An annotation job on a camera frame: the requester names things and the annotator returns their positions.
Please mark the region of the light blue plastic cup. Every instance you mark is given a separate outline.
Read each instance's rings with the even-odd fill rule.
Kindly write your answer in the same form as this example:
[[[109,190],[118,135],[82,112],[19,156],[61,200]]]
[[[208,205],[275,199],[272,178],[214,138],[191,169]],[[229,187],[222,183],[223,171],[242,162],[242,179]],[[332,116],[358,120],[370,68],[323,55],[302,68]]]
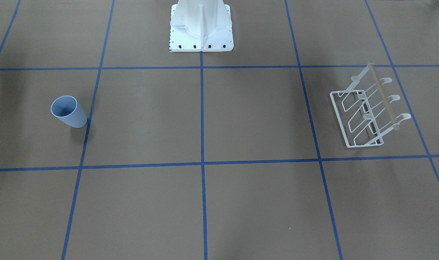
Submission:
[[[70,95],[60,96],[51,104],[51,114],[73,128],[82,128],[88,118],[79,102]]]

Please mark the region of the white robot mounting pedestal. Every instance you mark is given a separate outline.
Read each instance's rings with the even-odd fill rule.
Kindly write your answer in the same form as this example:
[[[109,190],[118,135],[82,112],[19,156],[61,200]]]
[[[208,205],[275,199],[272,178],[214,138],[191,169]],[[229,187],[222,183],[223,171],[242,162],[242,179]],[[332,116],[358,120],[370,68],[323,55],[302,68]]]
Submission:
[[[171,52],[234,49],[231,7],[222,0],[180,0],[171,6]]]

